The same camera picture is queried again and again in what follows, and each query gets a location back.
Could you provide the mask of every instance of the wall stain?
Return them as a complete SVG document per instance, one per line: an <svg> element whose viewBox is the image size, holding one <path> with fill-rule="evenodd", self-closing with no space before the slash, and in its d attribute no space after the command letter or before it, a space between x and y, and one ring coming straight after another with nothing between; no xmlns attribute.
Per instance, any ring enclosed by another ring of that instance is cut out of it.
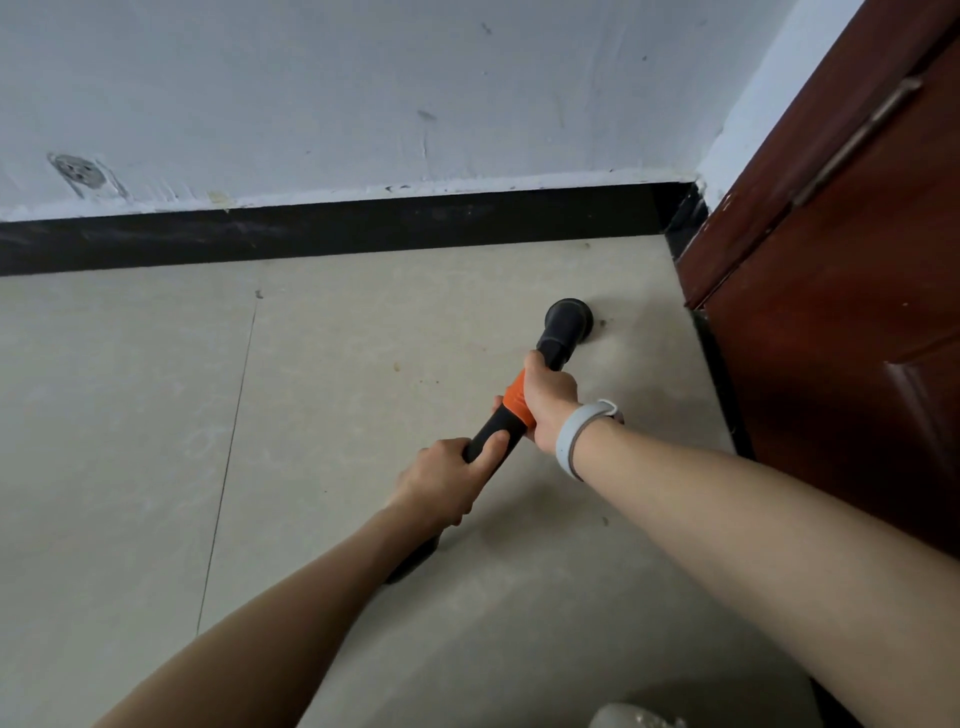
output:
<svg viewBox="0 0 960 728"><path fill-rule="evenodd" d="M223 209L230 209L231 207L236 207L236 201L233 200L226 192L221 192L216 189L212 189L206 193L207 199L210 203L216 207L222 207Z"/></svg>

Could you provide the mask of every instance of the door panel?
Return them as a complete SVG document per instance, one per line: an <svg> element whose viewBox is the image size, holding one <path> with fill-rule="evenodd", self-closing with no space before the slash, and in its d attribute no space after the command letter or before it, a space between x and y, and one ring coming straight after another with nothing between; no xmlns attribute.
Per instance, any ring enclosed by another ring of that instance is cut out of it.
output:
<svg viewBox="0 0 960 728"><path fill-rule="evenodd" d="M757 459L960 554L960 45L711 296Z"/></svg>

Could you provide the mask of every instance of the orange grip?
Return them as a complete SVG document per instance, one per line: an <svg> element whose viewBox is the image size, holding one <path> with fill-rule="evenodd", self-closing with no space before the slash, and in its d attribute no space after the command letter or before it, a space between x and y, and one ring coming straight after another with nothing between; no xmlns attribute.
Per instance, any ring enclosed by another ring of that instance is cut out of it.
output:
<svg viewBox="0 0 960 728"><path fill-rule="evenodd" d="M528 429L537 423L527 406L527 400L523 397L523 370L520 370L520 373L514 379L514 383L507 387L507 391L503 393L503 406L517 415L527 425Z"/></svg>

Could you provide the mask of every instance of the wrist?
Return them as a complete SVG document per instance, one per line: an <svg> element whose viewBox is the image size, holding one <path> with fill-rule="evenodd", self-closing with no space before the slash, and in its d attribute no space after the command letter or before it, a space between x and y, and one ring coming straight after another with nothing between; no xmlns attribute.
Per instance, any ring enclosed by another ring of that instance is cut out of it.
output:
<svg viewBox="0 0 960 728"><path fill-rule="evenodd" d="M587 482L593 470L592 455L597 451L598 443L608 437L615 430L622 430L623 425L611 417L598 417L591 420L580 431L580 436L570 453L570 462L577 474Z"/></svg>
<svg viewBox="0 0 960 728"><path fill-rule="evenodd" d="M558 400L550 407L543 422L537 420L537 433L539 435L542 432L544 435L540 448L548 455L557 453L557 437L560 435L560 430L570 415L581 406L583 405L578 401Z"/></svg>
<svg viewBox="0 0 960 728"><path fill-rule="evenodd" d="M432 509L409 496L392 498L380 513L397 531L410 534L417 543L443 530L441 519L433 516Z"/></svg>

